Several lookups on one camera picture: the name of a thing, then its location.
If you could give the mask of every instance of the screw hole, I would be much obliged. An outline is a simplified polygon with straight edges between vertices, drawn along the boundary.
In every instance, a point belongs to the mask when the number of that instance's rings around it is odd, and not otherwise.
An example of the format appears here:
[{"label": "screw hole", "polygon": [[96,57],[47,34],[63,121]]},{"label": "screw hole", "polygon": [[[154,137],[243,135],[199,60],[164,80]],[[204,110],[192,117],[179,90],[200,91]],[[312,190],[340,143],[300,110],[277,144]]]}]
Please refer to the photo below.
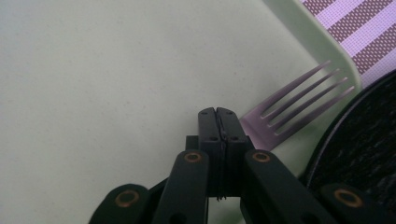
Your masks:
[{"label": "screw hole", "polygon": [[306,224],[319,224],[320,223],[319,218],[317,218],[315,215],[312,215],[310,213],[304,213],[301,216],[301,221]]},{"label": "screw hole", "polygon": [[172,215],[169,218],[169,224],[185,224],[187,223],[187,218],[181,213]]}]

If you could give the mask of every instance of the striped cloth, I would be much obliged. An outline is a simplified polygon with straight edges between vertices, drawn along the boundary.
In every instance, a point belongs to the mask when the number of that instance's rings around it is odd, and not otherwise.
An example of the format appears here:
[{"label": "striped cloth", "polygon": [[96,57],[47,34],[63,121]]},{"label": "striped cloth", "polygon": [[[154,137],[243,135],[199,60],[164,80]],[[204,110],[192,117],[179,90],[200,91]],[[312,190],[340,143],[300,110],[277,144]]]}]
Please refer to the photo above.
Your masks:
[{"label": "striped cloth", "polygon": [[363,88],[396,69],[396,0],[301,0],[346,50]]}]

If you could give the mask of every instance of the white plate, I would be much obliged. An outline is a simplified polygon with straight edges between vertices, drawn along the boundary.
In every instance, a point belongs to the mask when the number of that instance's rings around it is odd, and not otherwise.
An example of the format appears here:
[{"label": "white plate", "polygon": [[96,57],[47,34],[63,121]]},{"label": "white plate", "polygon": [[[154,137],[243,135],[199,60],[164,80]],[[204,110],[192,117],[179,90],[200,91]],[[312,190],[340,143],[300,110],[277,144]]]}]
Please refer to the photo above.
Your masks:
[{"label": "white plate", "polygon": [[[166,178],[200,110],[242,116],[318,62],[358,91],[303,6],[278,2],[3,2],[0,222],[87,223],[115,187]],[[296,175],[342,106],[276,149]],[[209,223],[241,220],[237,200],[211,205]]]}]

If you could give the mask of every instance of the plate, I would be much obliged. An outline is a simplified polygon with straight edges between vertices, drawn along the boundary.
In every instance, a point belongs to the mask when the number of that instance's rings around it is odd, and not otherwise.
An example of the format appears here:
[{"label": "plate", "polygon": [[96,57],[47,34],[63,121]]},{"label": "plate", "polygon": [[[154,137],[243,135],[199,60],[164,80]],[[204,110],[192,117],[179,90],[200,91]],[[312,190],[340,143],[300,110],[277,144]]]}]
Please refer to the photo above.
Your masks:
[{"label": "plate", "polygon": [[396,214],[396,70],[353,99],[320,140],[302,180],[346,183]]}]

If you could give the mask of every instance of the metal fork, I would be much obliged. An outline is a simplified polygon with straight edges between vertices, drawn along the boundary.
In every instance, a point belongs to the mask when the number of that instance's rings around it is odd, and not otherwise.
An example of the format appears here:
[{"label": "metal fork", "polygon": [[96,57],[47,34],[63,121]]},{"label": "metal fork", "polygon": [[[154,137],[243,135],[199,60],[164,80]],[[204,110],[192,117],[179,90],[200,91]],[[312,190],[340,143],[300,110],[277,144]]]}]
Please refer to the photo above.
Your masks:
[{"label": "metal fork", "polygon": [[328,78],[334,76],[339,72],[339,69],[335,69],[334,71],[330,72],[326,76],[322,77],[320,80],[316,81],[314,84],[310,85],[303,91],[300,91],[295,96],[291,97],[286,103],[277,108],[272,109],[270,112],[267,110],[271,108],[276,102],[281,100],[285,97],[288,93],[293,91],[295,88],[300,86],[310,77],[312,77],[317,71],[324,68],[330,63],[327,61],[325,63],[320,64],[316,68],[312,69],[311,71],[303,74],[301,77],[298,77],[290,84],[282,88],[281,90],[277,91],[269,98],[262,101],[259,105],[251,109],[245,116],[240,119],[241,125],[246,133],[249,135],[251,141],[254,144],[254,147],[257,149],[264,149],[264,150],[272,150],[277,145],[288,139],[293,134],[297,133],[301,130],[304,126],[306,126],[309,122],[317,118],[320,114],[325,112],[327,109],[332,107],[334,104],[342,100],[346,97],[349,93],[353,91],[355,88],[351,86],[347,88],[341,94],[333,97],[331,100],[327,101],[326,103],[316,107],[311,112],[306,114],[304,117],[292,122],[288,127],[284,127],[285,124],[290,122],[291,119],[296,117],[300,114],[303,110],[307,107],[312,105],[315,101],[320,99],[329,91],[333,90],[334,88],[340,86],[342,83],[347,81],[347,77],[343,77],[341,80],[337,81],[336,83],[332,84],[330,87],[321,91],[317,95],[313,96],[309,100],[305,101],[301,105],[297,106],[295,109],[291,110],[287,115],[283,118],[277,119],[277,117],[284,112],[287,108],[301,99],[303,96],[311,92],[315,87],[317,87],[320,83],[324,82]]}]

